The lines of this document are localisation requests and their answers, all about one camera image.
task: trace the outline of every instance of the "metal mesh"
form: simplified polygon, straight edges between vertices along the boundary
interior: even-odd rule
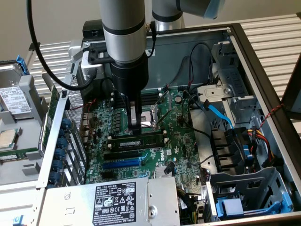
[[[72,78],[71,85],[72,86],[78,85],[75,77]],[[74,108],[83,106],[83,104],[84,104],[80,91],[70,91],[69,92],[69,100],[71,103],[70,109],[74,109]],[[65,111],[65,113],[66,113],[68,119],[75,122],[76,128],[79,130],[81,119],[83,116],[83,108],[81,107],[81,108],[73,110],[73,111],[68,110],[68,111]]]
[[[76,136],[77,140],[79,141],[80,149],[81,149],[81,152],[82,152],[82,155],[83,155],[83,158],[84,158],[84,165],[86,165],[87,156],[86,156],[86,152],[85,152],[85,148],[83,146],[83,143],[81,142],[81,138],[80,138],[78,130],[75,131],[75,136]]]
[[[229,129],[229,123],[221,118],[216,118],[211,123],[212,128],[219,128],[221,130],[228,130]]]

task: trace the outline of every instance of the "capacitor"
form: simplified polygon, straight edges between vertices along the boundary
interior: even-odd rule
[[[196,176],[196,185],[199,183],[199,175]]]
[[[174,101],[175,101],[177,104],[180,104],[180,103],[182,103],[182,97],[180,97],[180,96],[175,96],[175,97],[174,97]]]

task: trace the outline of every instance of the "blue tab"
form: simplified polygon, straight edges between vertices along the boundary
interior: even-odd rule
[[[225,116],[222,113],[220,113],[213,105],[209,105],[208,108],[211,111],[213,111],[218,117],[220,117],[221,119],[226,120],[229,123],[229,125],[231,126],[232,129],[234,128],[233,125],[232,125],[231,120],[227,116]]]
[[[23,220],[23,215],[15,217],[13,221],[13,226],[21,226],[22,220]]]
[[[289,213],[293,210],[292,200],[287,192],[282,194],[283,200],[281,203],[281,213]]]
[[[20,55],[18,55],[16,61],[21,66],[23,74],[29,75],[29,70],[27,68],[27,65],[26,65],[24,59],[22,57],[20,57]]]

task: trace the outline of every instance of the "black wire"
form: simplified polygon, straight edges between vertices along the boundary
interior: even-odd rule
[[[179,70],[178,70],[178,72],[177,72],[177,74],[174,76],[174,78],[167,84],[168,86],[170,86],[171,84],[173,84],[174,83],[174,81],[179,77],[179,75],[180,75],[180,72],[181,72],[181,70],[182,70],[182,68],[183,68],[183,65],[184,65],[184,63],[185,63],[185,59],[187,59],[189,56],[184,56],[183,57],[183,59],[182,59],[182,61],[181,61],[181,65],[180,65],[180,67],[179,67]]]
[[[190,162],[190,161],[188,161],[188,162],[189,162],[192,166],[200,166],[201,164],[203,164],[204,162],[206,162],[208,159],[210,159],[210,158],[212,158],[212,157],[214,157],[213,154],[210,155],[210,156],[208,156],[208,157],[205,158],[203,161],[198,162],[198,163],[193,163],[193,162]]]
[[[94,78],[96,78],[96,74],[94,74],[92,76],[92,78],[90,78],[84,85],[82,86],[71,86],[71,85],[68,85],[64,82],[62,82],[59,78],[57,78],[53,72],[50,70],[50,68],[48,67],[41,51],[40,51],[40,48],[39,48],[39,44],[38,44],[38,41],[37,41],[37,37],[36,37],[36,34],[35,34],[35,30],[34,30],[34,26],[33,26],[33,19],[32,19],[32,1],[31,0],[27,0],[27,7],[26,7],[26,10],[27,10],[27,20],[28,20],[28,27],[29,27],[29,32],[30,32],[30,36],[32,38],[32,43],[34,45],[34,48],[36,50],[36,53],[37,53],[37,56],[43,66],[43,68],[45,69],[45,71],[49,74],[49,76],[55,81],[57,82],[57,84],[59,84],[60,86],[62,86],[63,88],[65,89],[68,89],[68,90],[84,90],[85,88],[87,88],[93,81]]]
[[[209,139],[211,139],[211,136],[210,136],[209,134],[207,134],[207,133],[205,133],[205,132],[203,132],[203,131],[201,131],[201,130],[198,130],[198,129],[193,128],[192,126],[190,126],[190,125],[186,122],[185,117],[184,117],[184,111],[183,111],[183,107],[184,107],[184,102],[185,102],[185,100],[186,100],[186,99],[184,99],[183,102],[182,102],[182,116],[183,116],[183,121],[184,121],[185,125],[186,125],[189,129],[192,129],[193,131],[196,131],[196,132],[199,132],[199,133],[201,133],[201,134],[204,134],[206,137],[208,137]]]
[[[106,80],[110,80],[113,83],[113,79],[110,77],[104,77],[101,81],[100,81],[100,89],[103,89],[103,82]]]
[[[150,53],[149,56],[147,56],[147,58],[150,58],[150,57],[153,55],[153,53],[154,53],[154,51],[155,51],[155,45],[156,45],[156,40],[154,40],[154,41],[152,42],[151,53]]]
[[[177,190],[181,190],[182,192],[184,192],[187,195],[201,195],[201,194],[197,194],[197,193],[186,193],[183,189],[177,188]]]
[[[193,87],[191,90],[190,90],[190,94],[192,93],[192,91],[194,90],[194,89],[197,89],[197,88],[199,88],[199,87],[201,87],[201,86],[205,86],[205,85],[208,85],[209,84],[209,81],[208,82],[206,82],[206,83],[203,83],[203,84],[200,84],[200,85],[198,85],[198,86],[195,86],[195,87]]]
[[[191,82],[191,66],[192,66],[192,53],[193,53],[193,51],[194,51],[194,49],[198,46],[198,45],[204,45],[204,46],[206,46],[207,47],[207,49],[209,50],[209,53],[210,53],[210,65],[212,65],[213,64],[213,56],[212,56],[212,53],[211,53],[211,49],[210,49],[210,47],[209,47],[209,45],[207,44],[207,43],[205,43],[205,42],[199,42],[199,43],[197,43],[197,44],[195,44],[194,45],[194,47],[192,48],[192,50],[191,50],[191,52],[190,52],[190,59],[189,59],[189,61],[190,61],[190,64],[189,64],[189,71],[188,71],[188,76],[189,76],[189,82]]]

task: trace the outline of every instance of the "black connector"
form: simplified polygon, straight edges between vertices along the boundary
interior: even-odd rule
[[[164,170],[164,173],[167,175],[169,174],[170,172],[172,172],[172,176],[174,176],[174,168],[175,168],[175,164],[173,161],[171,161],[169,163],[168,166],[166,166],[165,170]]]
[[[274,155],[275,157],[269,161],[269,159],[266,159],[266,161],[264,161],[264,163],[261,165],[263,168],[267,168],[267,167],[282,167],[284,165],[284,161],[281,158],[278,158],[276,155]]]
[[[101,175],[102,175],[103,179],[109,179],[109,178],[114,178],[115,177],[115,174],[112,171],[102,172]]]
[[[93,132],[93,143],[96,145],[97,144],[97,139],[96,139],[96,130]]]
[[[204,102],[204,108],[206,109],[206,111],[209,111],[209,105],[210,105],[210,101],[206,99],[206,101]]]
[[[102,136],[102,130],[101,129],[97,129],[97,136],[101,137]]]
[[[185,90],[185,87],[184,86],[178,86],[178,92],[182,92]]]
[[[256,143],[256,126],[253,126],[252,127],[252,146],[253,146],[253,149],[252,149],[252,153],[253,155],[256,154],[256,149],[257,149],[257,143]]]
[[[165,93],[166,91],[168,91],[168,86],[166,85],[165,87],[163,87],[163,92]]]

